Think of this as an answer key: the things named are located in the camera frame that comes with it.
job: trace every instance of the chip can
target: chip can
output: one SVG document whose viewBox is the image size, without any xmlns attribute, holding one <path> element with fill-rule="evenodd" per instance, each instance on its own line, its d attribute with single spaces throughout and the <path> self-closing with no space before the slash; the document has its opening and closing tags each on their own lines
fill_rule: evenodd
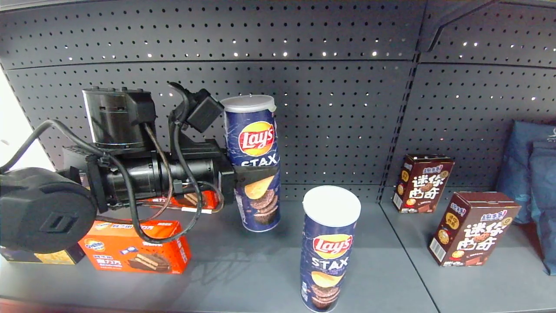
<svg viewBox="0 0 556 313">
<path fill-rule="evenodd" d="M 239 96 L 220 101 L 225 108 L 226 146 L 232 165 L 280 166 L 274 98 Z M 242 224 L 266 232 L 280 221 L 280 170 L 270 177 L 236 187 Z"/>
<path fill-rule="evenodd" d="M 305 194 L 303 209 L 301 298 L 309 310 L 328 312 L 340 295 L 361 203 L 352 192 L 325 185 Z"/>
</svg>

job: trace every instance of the cookie image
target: cookie image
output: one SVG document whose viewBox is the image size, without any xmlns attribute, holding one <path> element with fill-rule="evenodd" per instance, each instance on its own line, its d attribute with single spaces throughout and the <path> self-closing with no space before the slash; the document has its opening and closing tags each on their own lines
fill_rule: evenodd
<svg viewBox="0 0 556 313">
<path fill-rule="evenodd" d="M 401 180 L 404 182 L 408 182 L 409 180 L 409 173 L 406 170 L 401 171 Z"/>
<path fill-rule="evenodd" d="M 502 220 L 502 226 L 508 226 L 512 223 L 514 219 L 511 217 L 506 217 Z"/>
<path fill-rule="evenodd" d="M 448 242 L 450 241 L 450 236 L 448 236 L 448 232 L 441 229 L 438 231 L 438 239 L 440 239 L 440 243 L 448 244 Z"/>
<path fill-rule="evenodd" d="M 312 293 L 315 295 L 311 300 L 319 310 L 327 310 L 337 300 L 340 295 L 340 287 L 336 287 L 336 285 L 343 276 L 332 276 L 317 271 L 311 272 L 311 277 L 315 282 L 314 285 L 311 285 Z"/>
<path fill-rule="evenodd" d="M 430 191 L 433 187 L 434 187 L 433 184 L 428 183 L 428 184 L 424 185 L 423 187 L 421 187 L 421 191 L 422 192 L 427 192 L 427 191 Z"/>
<path fill-rule="evenodd" d="M 487 240 L 488 237 L 490 237 L 490 233 L 482 233 L 478 236 L 473 237 L 473 241 L 476 242 L 476 243 L 483 242 L 483 241 Z"/>
<path fill-rule="evenodd" d="M 251 201 L 251 206 L 254 209 L 260 210 L 260 209 L 264 208 L 265 206 L 268 206 L 273 198 L 274 198 L 274 190 L 272 190 L 272 189 L 267 190 L 263 194 L 263 196 L 261 196 L 260 198 L 258 198 L 256 200 Z"/>
<path fill-rule="evenodd" d="M 338 299 L 340 295 L 340 289 L 338 287 L 332 288 L 322 288 L 316 285 L 312 285 L 312 290 L 316 294 L 322 294 L 322 297 L 312 297 L 311 300 L 313 304 L 319 310 L 327 310 L 330 306 Z"/>
<path fill-rule="evenodd" d="M 276 213 L 278 212 L 278 206 L 274 206 L 271 208 L 270 211 L 266 213 L 256 213 L 254 216 L 255 222 L 262 224 L 262 225 L 269 225 L 274 222 L 274 218 L 276 217 Z"/>
<path fill-rule="evenodd" d="M 465 252 L 463 250 L 456 250 L 452 253 L 452 258 L 461 258 L 463 257 Z"/>
<path fill-rule="evenodd" d="M 274 207 L 276 206 L 277 203 L 278 203 L 278 195 L 275 194 L 274 197 L 272 198 L 272 201 L 269 203 L 269 205 L 265 206 L 264 208 L 262 208 L 260 210 L 258 210 L 257 213 L 261 213 L 261 214 L 268 213 L 268 212 L 270 212 L 274 209 Z"/>
<path fill-rule="evenodd" d="M 274 176 L 271 176 L 245 186 L 245 195 L 253 200 L 261 198 L 265 195 L 273 179 Z"/>
</svg>

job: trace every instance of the potato chip image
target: potato chip image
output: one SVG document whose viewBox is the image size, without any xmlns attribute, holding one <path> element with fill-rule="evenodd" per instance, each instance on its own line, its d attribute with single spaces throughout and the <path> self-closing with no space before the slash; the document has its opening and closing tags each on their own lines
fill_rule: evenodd
<svg viewBox="0 0 556 313">
<path fill-rule="evenodd" d="M 315 284 L 321 286 L 322 288 L 330 288 L 336 286 L 344 275 L 341 276 L 332 276 L 322 272 L 311 272 L 311 277 Z"/>
<path fill-rule="evenodd" d="M 269 188 L 273 179 L 274 175 L 245 186 L 245 195 L 253 200 L 261 198 Z"/>
</svg>

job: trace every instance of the barcode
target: barcode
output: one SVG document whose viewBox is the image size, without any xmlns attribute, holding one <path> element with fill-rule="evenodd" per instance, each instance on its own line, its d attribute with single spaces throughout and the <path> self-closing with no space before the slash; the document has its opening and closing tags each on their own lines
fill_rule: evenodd
<svg viewBox="0 0 556 313">
<path fill-rule="evenodd" d="M 396 208 L 400 209 L 400 207 L 401 207 L 401 198 L 397 193 L 394 194 L 394 204 L 396 205 Z"/>
<path fill-rule="evenodd" d="M 438 261 L 442 262 L 444 256 L 446 255 L 446 251 L 442 248 L 440 243 L 438 243 L 436 238 L 433 238 L 433 241 L 430 243 L 429 248 L 434 253 L 434 256 L 438 259 Z"/>
</svg>

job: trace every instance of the black cable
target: black cable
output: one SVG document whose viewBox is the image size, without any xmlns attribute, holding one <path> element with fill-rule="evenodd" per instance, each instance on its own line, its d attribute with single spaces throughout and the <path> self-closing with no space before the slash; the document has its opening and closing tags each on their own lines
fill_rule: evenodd
<svg viewBox="0 0 556 313">
<path fill-rule="evenodd" d="M 151 138 L 152 143 L 155 145 L 156 151 L 160 155 L 160 158 L 162 159 L 162 163 L 166 168 L 166 173 L 168 175 L 168 196 L 166 197 L 166 201 L 164 202 L 162 207 L 158 210 L 158 212 L 153 214 L 151 217 L 140 219 L 139 220 L 140 223 L 151 221 L 157 218 L 158 216 L 160 216 L 160 214 L 162 214 L 166 210 L 166 208 L 170 205 L 170 201 L 172 200 L 172 196 L 173 196 L 173 178 L 172 178 L 172 173 L 170 171 L 170 165 L 168 163 L 168 160 L 166 159 L 166 155 L 164 154 L 164 151 L 162 151 L 162 148 L 160 147 L 160 144 L 158 143 L 158 140 L 156 139 L 156 136 L 153 133 L 151 127 L 148 124 L 143 124 L 143 127 L 145 128 L 145 131 L 147 131 L 148 136 Z M 108 222 L 108 223 L 116 223 L 116 224 L 131 224 L 131 221 L 127 219 L 113 218 L 113 217 L 101 216 L 101 215 L 97 216 L 96 220 L 102 222 Z"/>
<path fill-rule="evenodd" d="M 197 222 L 198 216 L 201 214 L 202 194 L 201 194 L 201 190 L 200 190 L 198 184 L 196 183 L 195 178 L 193 177 L 193 175 L 191 173 L 191 170 L 187 166 L 187 163 L 185 164 L 186 166 L 184 167 L 184 170 L 190 176 L 191 182 L 192 183 L 195 182 L 193 184 L 193 186 L 195 188 L 195 192 L 197 193 L 197 197 L 199 198 L 199 202 L 197 203 L 197 213 L 195 214 L 195 217 L 193 218 L 193 220 L 186 227 L 186 229 L 184 229 L 182 232 L 180 232 L 180 233 L 178 233 L 178 234 L 176 234 L 172 237 L 169 237 L 169 238 L 162 238 L 162 239 L 152 238 L 149 235 L 145 234 L 145 232 L 141 228 L 141 223 L 139 222 L 139 213 L 137 211 L 137 206 L 136 206 L 136 202 L 135 202 L 135 192 L 133 191 L 133 184 L 131 182 L 130 174 L 127 171 L 127 169 L 123 166 L 123 164 L 116 157 L 114 157 L 113 155 L 111 155 L 109 153 L 106 153 L 106 152 L 102 151 L 101 149 L 83 141 L 76 134 L 74 134 L 67 126 L 65 126 L 63 123 L 61 123 L 58 120 L 46 120 L 46 121 L 42 122 L 33 131 L 31 136 L 29 136 L 29 138 L 27 138 L 27 140 L 23 143 L 23 145 L 17 150 L 16 154 L 8 161 L 8 163 L 6 163 L 4 166 L 0 167 L 0 173 L 6 172 L 14 164 L 16 164 L 16 162 L 21 158 L 21 156 L 25 153 L 25 151 L 27 151 L 27 149 L 31 146 L 33 141 L 35 139 L 37 139 L 42 133 L 44 133 L 45 130 L 47 130 L 51 126 L 55 126 L 56 128 L 58 128 L 58 130 L 60 130 L 62 132 L 62 134 L 64 134 L 66 137 L 68 137 L 71 141 L 73 141 L 75 144 L 77 144 L 80 148 L 84 149 L 85 151 L 87 151 L 89 153 L 92 153 L 92 154 L 94 154 L 98 157 L 107 158 L 122 173 L 123 182 L 126 185 L 127 195 L 128 195 L 129 202 L 130 202 L 129 205 L 130 205 L 130 213 L 131 213 L 131 222 L 133 224 L 133 228 L 135 229 L 135 232 L 137 233 L 137 235 L 141 239 L 145 240 L 146 242 L 155 243 L 155 244 L 162 244 L 162 243 L 171 242 L 171 241 L 174 241 L 174 240 L 178 239 L 179 237 L 183 236 L 185 233 L 187 233 L 189 230 L 191 230 L 193 225 L 195 225 L 195 223 Z M 174 132 L 176 132 L 176 131 L 180 131 L 180 128 L 177 127 Z M 175 139 L 175 142 L 177 142 L 177 146 L 179 146 L 179 139 Z"/>
<path fill-rule="evenodd" d="M 193 218 L 191 219 L 191 221 L 189 222 L 187 227 L 183 230 L 184 232 L 187 232 L 191 228 L 193 228 L 195 223 L 197 223 L 197 220 L 199 219 L 199 217 L 201 217 L 201 212 L 202 212 L 202 209 L 203 209 L 203 194 L 201 193 L 201 188 L 199 188 L 199 184 L 197 183 L 197 180 L 193 176 L 193 172 L 189 168 L 189 165 L 187 165 L 187 162 L 185 161 L 185 159 L 183 158 L 183 155 L 181 154 L 181 151 L 179 150 L 179 147 L 180 147 L 180 131 L 181 131 L 180 127 L 174 128 L 174 132 L 171 134 L 171 136 L 172 136 L 171 139 L 173 140 L 173 146 L 174 146 L 175 153 L 177 154 L 177 158 L 180 161 L 180 164 L 183 167 L 183 170 L 185 171 L 185 173 L 189 177 L 189 181 L 193 185 L 193 189 L 195 189 L 195 193 L 197 194 L 197 211 L 195 212 L 195 215 L 193 216 Z"/>
<path fill-rule="evenodd" d="M 187 101 L 186 105 L 185 105 L 185 110 L 182 111 L 182 113 L 180 114 L 180 120 L 176 121 L 175 127 L 172 127 L 173 132 L 170 133 L 170 142 L 173 143 L 174 153 L 177 155 L 178 160 L 180 161 L 180 165 L 183 167 L 183 170 L 185 171 L 185 173 L 189 177 L 189 180 L 190 180 L 191 184 L 193 185 L 193 188 L 195 189 L 195 193 L 197 194 L 197 211 L 195 212 L 195 215 L 193 216 L 193 218 L 191 219 L 189 224 L 180 233 L 175 234 L 172 237 L 164 238 L 164 239 L 153 238 L 153 237 L 150 237 L 149 235 L 147 235 L 143 231 L 143 229 L 141 228 L 141 224 L 139 222 L 139 213 L 137 212 L 137 207 L 136 207 L 136 203 L 135 203 L 135 195 L 133 195 L 133 199 L 130 197 L 131 223 L 133 224 L 133 227 L 135 228 L 135 232 L 137 232 L 139 237 L 141 237 L 141 239 L 143 239 L 143 240 L 145 240 L 146 242 L 149 242 L 149 243 L 159 243 L 160 244 L 160 243 L 171 242 L 175 239 L 180 238 L 181 236 L 185 235 L 187 232 L 189 232 L 193 228 L 193 226 L 197 223 L 197 220 L 201 216 L 201 212 L 202 212 L 202 208 L 203 208 L 203 195 L 201 193 L 201 188 L 199 187 L 199 184 L 197 183 L 197 180 L 195 179 L 195 176 L 193 176 L 193 172 L 189 168 L 189 165 L 187 165 L 187 162 L 183 158 L 183 155 L 181 154 L 181 151 L 180 151 L 180 136 L 179 136 L 179 134 L 180 134 L 183 122 L 187 119 L 187 116 L 189 114 L 188 109 L 189 109 L 189 103 Z M 127 173 L 127 171 L 125 173 L 122 172 L 122 177 L 123 177 L 123 180 L 124 180 L 124 182 L 126 183 L 126 186 L 127 186 L 127 179 L 129 178 L 129 174 Z"/>
<path fill-rule="evenodd" d="M 35 128 L 33 133 L 31 133 L 31 135 L 27 138 L 27 140 L 25 140 L 23 145 L 21 145 L 19 150 L 17 150 L 15 155 L 8 161 L 8 163 L 0 167 L 0 174 L 7 172 L 12 166 L 14 166 L 17 163 L 17 161 L 19 161 L 21 156 L 23 156 L 25 151 L 29 149 L 31 144 L 33 144 L 33 141 L 35 141 L 35 139 L 38 139 L 38 137 L 42 135 L 42 133 L 44 133 L 45 130 L 47 130 L 49 127 L 52 126 L 55 126 L 60 132 L 62 132 L 62 134 L 68 137 L 69 140 L 73 141 L 79 147 L 86 150 L 87 152 L 92 153 L 94 155 L 98 155 L 100 157 L 102 157 L 105 154 L 99 148 L 83 141 L 76 134 L 74 134 L 67 126 L 65 126 L 62 122 L 58 120 L 46 120 L 42 122 L 37 128 Z"/>
</svg>

